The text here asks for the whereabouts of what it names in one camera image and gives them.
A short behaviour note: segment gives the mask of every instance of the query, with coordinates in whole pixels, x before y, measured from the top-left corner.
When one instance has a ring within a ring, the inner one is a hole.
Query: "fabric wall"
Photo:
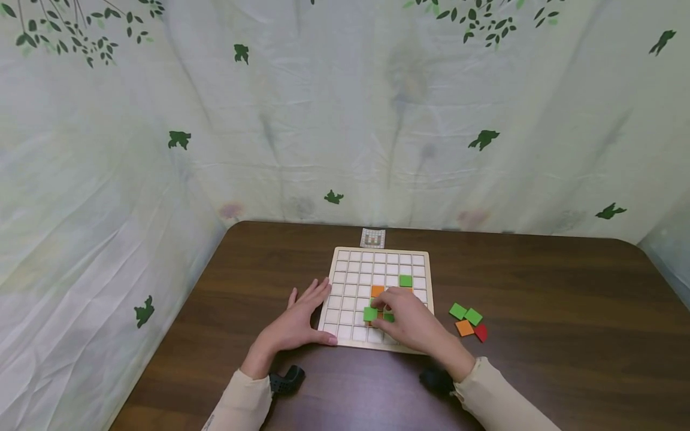
[[[645,238],[687,280],[689,12],[0,0],[0,430],[107,428],[244,219]]]

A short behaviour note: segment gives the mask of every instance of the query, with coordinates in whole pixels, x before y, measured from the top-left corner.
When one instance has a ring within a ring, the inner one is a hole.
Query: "green bird print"
[[[484,147],[486,147],[488,144],[491,143],[492,140],[494,140],[494,138],[498,138],[499,134],[500,133],[496,132],[495,130],[482,130],[479,133],[479,136],[477,137],[477,139],[472,141],[468,148],[474,148],[478,144],[479,145],[479,151],[482,151],[484,149]]]
[[[653,47],[651,47],[651,50],[649,51],[649,54],[652,52],[656,51],[656,54],[654,56],[658,56],[659,52],[661,52],[662,49],[666,46],[667,42],[673,38],[673,36],[676,35],[676,32],[673,30],[666,30],[661,34],[661,37],[659,38],[659,42],[656,43]]]
[[[241,45],[239,43],[235,44],[235,63],[244,60],[245,63],[249,64],[249,47]]]
[[[602,210],[601,212],[598,212],[596,214],[596,216],[599,217],[600,219],[611,220],[611,218],[613,218],[613,216],[615,216],[616,214],[620,214],[621,212],[627,211],[626,208],[620,208],[619,207],[619,208],[614,209],[614,207],[615,207],[615,202],[613,202],[611,205],[604,208],[604,210]]]
[[[144,307],[134,307],[134,311],[137,313],[137,328],[141,328],[143,324],[148,322],[148,319],[155,311],[155,308],[151,305],[152,302],[153,298],[151,295],[148,295],[148,298],[144,301]]]
[[[191,133],[185,132],[175,132],[170,131],[170,141],[168,142],[168,148],[177,147],[177,144],[187,150],[187,144],[189,143],[189,138],[192,137]]]
[[[324,196],[324,199],[328,202],[334,203],[335,205],[340,205],[340,199],[343,199],[344,197],[344,194],[335,194],[333,193],[333,189],[331,189],[331,191]]]

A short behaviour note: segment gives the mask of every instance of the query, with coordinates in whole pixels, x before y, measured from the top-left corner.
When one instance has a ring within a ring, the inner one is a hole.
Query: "orange tile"
[[[468,335],[474,334],[474,329],[469,320],[461,320],[455,324],[457,326],[457,331],[460,333],[461,337],[466,337]]]
[[[383,293],[384,289],[385,287],[383,286],[371,286],[371,297],[378,297],[381,293]]]

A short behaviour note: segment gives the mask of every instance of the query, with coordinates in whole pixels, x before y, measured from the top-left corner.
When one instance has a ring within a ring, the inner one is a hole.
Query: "hand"
[[[293,288],[287,310],[259,334],[239,369],[253,379],[263,379],[273,357],[281,350],[292,350],[309,343],[337,345],[338,339],[334,334],[314,330],[310,324],[312,313],[330,293],[328,278],[320,284],[314,279],[300,298],[297,298],[297,289]]]
[[[376,319],[371,322],[399,343],[426,353],[448,370],[455,381],[462,381],[474,368],[475,358],[434,317],[408,289],[389,288],[371,303],[372,307],[388,307],[395,322]]]

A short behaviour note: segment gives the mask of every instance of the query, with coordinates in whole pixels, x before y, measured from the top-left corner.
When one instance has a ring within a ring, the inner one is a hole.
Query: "right hand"
[[[426,353],[445,366],[455,381],[462,381],[474,367],[470,352],[434,317],[408,289],[389,288],[371,302],[374,308],[388,306],[394,322],[376,319],[371,322],[399,343]]]

